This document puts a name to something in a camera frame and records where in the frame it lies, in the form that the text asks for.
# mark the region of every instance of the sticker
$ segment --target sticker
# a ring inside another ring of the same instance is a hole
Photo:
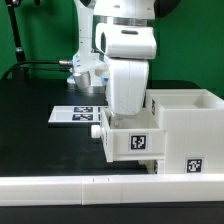
[[[187,173],[201,173],[203,159],[187,159]]]
[[[130,135],[130,150],[148,150],[148,135],[144,134],[133,134]]]
[[[93,107],[75,107],[74,112],[75,113],[92,113]]]
[[[153,169],[154,169],[154,173],[155,173],[155,174],[158,174],[158,162],[157,162],[157,160],[154,160],[154,166],[153,166]]]
[[[156,113],[156,102],[152,100],[152,114],[155,115]]]
[[[74,114],[72,117],[73,121],[93,121],[92,114]]]

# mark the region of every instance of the white base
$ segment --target white base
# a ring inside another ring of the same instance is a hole
[[[0,206],[223,201],[224,175],[0,178]]]

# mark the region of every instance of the cable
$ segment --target cable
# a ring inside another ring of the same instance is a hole
[[[35,68],[35,67],[19,67],[31,70],[51,71],[51,72],[70,72],[70,68]]]
[[[23,62],[18,62],[16,63],[15,65],[13,65],[11,68],[9,68],[3,75],[2,75],[2,78],[1,80],[6,80],[8,75],[10,74],[10,72],[12,72],[13,70],[15,69],[18,69],[18,68],[26,68],[26,67],[21,67],[21,65],[25,65],[25,64],[55,64],[55,65],[61,65],[61,62],[62,61],[44,61],[44,60],[41,60],[41,61],[23,61]]]

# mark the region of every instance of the black table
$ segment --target black table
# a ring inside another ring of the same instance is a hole
[[[151,88],[198,88],[153,81]],[[103,106],[104,94],[66,88],[64,80],[0,81],[0,177],[145,174],[137,162],[107,163],[90,126],[50,127],[55,105]],[[0,223],[223,223],[224,203],[0,207]]]

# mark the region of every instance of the green wall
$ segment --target green wall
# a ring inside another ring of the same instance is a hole
[[[27,59],[71,59],[77,51],[77,20],[73,0],[23,0],[15,9],[22,44]],[[16,63],[14,42],[5,1],[0,1],[0,74]],[[66,78],[68,75],[46,72],[32,73],[32,77]]]
[[[224,1],[182,0],[174,12],[154,22],[158,53],[152,79],[188,80],[224,96]],[[28,59],[71,58],[78,45],[73,0],[24,0],[16,9]],[[11,27],[0,1],[0,74],[15,63]],[[67,74],[33,73],[66,78]]]

